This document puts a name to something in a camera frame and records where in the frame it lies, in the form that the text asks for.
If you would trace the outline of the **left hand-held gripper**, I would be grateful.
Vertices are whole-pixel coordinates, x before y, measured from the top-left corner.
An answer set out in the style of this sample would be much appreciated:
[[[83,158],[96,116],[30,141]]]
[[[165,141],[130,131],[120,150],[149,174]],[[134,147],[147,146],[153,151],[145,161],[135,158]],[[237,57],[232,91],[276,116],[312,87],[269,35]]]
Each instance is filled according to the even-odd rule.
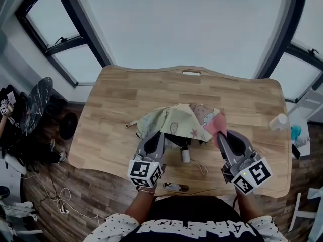
[[[127,177],[136,187],[154,188],[164,174],[165,136],[161,131],[149,134],[137,147],[129,162]]]

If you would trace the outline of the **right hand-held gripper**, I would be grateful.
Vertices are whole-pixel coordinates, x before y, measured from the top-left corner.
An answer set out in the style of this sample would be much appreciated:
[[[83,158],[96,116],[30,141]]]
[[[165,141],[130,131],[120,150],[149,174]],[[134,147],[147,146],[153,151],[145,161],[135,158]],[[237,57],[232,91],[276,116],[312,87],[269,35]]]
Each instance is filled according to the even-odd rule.
[[[245,195],[250,194],[272,177],[271,168],[243,134],[228,130],[227,137],[218,132],[217,142],[222,158],[226,161],[222,174],[226,183],[232,183]]]

